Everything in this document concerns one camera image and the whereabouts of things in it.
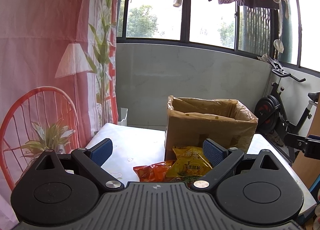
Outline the brown cardboard box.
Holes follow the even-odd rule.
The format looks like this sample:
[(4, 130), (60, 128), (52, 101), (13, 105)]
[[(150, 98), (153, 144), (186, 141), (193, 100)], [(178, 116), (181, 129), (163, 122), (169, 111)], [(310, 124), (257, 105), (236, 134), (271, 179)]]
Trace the brown cardboard box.
[(176, 158), (173, 148), (201, 147), (209, 138), (224, 148), (244, 152), (255, 134), (258, 118), (235, 99), (168, 97), (165, 160)]

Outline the orange chip bag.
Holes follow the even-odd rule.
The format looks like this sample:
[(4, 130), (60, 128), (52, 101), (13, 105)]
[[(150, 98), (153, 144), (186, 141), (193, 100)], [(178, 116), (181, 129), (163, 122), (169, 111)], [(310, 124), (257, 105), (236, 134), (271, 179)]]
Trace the orange chip bag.
[(167, 177), (167, 172), (173, 164), (173, 160), (167, 160), (152, 165), (136, 166), (133, 171), (140, 182), (168, 182), (172, 178)]

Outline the black exercise bike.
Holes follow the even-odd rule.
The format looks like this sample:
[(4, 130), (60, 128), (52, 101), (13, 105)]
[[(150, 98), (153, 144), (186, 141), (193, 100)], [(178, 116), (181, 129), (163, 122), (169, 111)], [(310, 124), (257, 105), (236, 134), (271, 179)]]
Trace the black exercise bike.
[(311, 109), (317, 106), (319, 93), (308, 94), (308, 105), (298, 123), (293, 124), (288, 119), (281, 99), (283, 91), (284, 87), (279, 81), (272, 81), (272, 78), (269, 78), (265, 95), (258, 100), (254, 115), (258, 118), (257, 132), (262, 134), (292, 164), (298, 156), (298, 150), (296, 147), (285, 145), (285, 136), (288, 133), (298, 135), (306, 120), (312, 118)]

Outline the white trash bin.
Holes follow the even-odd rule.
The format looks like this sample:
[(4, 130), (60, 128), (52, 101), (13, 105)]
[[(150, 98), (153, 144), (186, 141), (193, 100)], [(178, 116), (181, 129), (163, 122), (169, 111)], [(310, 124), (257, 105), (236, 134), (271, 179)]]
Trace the white trash bin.
[(118, 125), (120, 126), (127, 126), (127, 115), (128, 109), (127, 108), (118, 108)]

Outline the yellow snack bag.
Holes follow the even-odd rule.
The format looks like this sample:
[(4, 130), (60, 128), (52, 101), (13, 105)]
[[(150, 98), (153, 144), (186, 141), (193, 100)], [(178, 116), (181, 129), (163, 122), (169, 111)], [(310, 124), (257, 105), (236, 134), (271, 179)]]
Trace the yellow snack bag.
[(213, 168), (201, 147), (174, 147), (173, 151), (176, 161), (166, 174), (168, 178), (204, 176)]

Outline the black window frame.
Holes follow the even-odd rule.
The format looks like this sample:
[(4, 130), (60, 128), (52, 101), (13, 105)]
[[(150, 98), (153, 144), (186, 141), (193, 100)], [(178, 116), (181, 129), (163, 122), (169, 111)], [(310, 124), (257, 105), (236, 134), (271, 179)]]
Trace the black window frame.
[(319, 0), (284, 0), (275, 8), (218, 0), (120, 0), (119, 43), (167, 44), (249, 58), (274, 55), (306, 73), (319, 72)]

